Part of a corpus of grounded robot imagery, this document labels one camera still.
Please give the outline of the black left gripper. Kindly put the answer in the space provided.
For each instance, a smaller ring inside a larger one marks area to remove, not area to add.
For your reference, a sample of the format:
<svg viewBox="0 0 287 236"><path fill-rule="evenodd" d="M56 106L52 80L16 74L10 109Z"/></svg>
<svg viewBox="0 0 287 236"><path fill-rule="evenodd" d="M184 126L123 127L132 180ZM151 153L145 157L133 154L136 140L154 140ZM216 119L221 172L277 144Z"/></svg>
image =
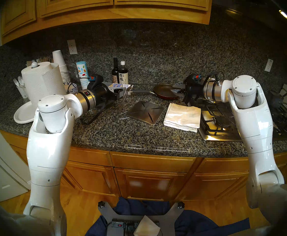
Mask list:
<svg viewBox="0 0 287 236"><path fill-rule="evenodd" d="M94 106L96 107L102 103L107 103L110 100L120 100L121 98L123 98L124 92L124 88L115 88L114 92L112 92L104 83L99 83L92 87L92 93L95 96Z"/></svg>

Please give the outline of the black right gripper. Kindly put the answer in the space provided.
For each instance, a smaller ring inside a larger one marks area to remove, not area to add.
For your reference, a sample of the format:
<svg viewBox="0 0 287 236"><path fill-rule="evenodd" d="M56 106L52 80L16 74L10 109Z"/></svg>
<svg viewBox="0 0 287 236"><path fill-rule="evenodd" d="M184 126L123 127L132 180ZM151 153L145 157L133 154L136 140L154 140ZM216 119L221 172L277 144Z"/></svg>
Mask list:
<svg viewBox="0 0 287 236"><path fill-rule="evenodd" d="M186 83L183 84L174 84L171 91L174 94L184 94L183 102L188 104L193 98L198 99L200 96L203 96L203 88L205 86L205 82L203 84L200 83Z"/></svg>

